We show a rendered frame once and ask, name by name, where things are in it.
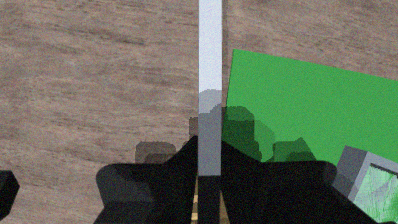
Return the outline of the green putting mat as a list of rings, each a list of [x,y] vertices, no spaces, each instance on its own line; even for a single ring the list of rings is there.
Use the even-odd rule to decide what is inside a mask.
[[[260,162],[337,166],[346,145],[398,164],[398,81],[233,49],[221,139]]]

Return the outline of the red putter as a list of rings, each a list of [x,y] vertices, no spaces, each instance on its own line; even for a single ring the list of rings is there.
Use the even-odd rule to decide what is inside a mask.
[[[198,0],[198,224],[219,224],[222,0]]]

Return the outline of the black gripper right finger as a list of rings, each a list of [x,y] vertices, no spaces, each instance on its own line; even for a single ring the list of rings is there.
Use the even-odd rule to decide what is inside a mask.
[[[270,188],[333,184],[337,168],[321,161],[260,162],[221,139],[221,191],[230,224],[260,224]]]

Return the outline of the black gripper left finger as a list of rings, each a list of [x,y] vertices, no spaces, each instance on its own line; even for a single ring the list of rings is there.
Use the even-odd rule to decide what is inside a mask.
[[[198,135],[164,163],[111,163],[96,173],[105,205],[109,201],[169,201],[176,224],[191,224],[198,167]]]

